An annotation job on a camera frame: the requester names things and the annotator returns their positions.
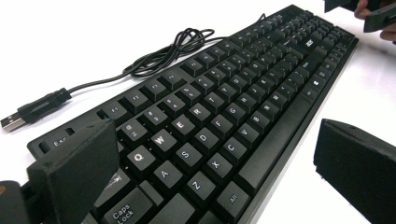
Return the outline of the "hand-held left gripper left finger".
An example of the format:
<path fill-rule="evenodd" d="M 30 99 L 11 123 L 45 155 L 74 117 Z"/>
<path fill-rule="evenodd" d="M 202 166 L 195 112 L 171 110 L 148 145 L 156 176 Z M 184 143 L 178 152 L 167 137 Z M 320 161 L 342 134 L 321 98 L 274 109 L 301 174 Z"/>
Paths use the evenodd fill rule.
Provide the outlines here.
<path fill-rule="evenodd" d="M 115 123 L 84 126 L 27 168 L 34 224 L 80 224 L 119 168 Z"/>

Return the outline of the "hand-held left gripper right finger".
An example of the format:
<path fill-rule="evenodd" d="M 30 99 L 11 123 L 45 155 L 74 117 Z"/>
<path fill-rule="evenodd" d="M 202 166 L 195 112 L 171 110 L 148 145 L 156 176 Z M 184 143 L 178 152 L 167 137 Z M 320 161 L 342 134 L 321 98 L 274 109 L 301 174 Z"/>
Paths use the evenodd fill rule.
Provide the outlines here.
<path fill-rule="evenodd" d="M 396 224 L 396 147 L 350 124 L 323 119 L 316 172 L 372 224 Z"/>

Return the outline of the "black computer keyboard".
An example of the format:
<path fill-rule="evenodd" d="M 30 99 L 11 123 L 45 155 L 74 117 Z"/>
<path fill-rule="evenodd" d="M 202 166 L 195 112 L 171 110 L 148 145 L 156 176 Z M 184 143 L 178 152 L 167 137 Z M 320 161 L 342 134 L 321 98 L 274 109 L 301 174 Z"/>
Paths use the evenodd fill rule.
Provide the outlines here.
<path fill-rule="evenodd" d="M 29 144 L 35 157 L 99 119 L 120 168 L 87 219 L 245 224 L 357 43 L 297 6 L 260 19 Z"/>

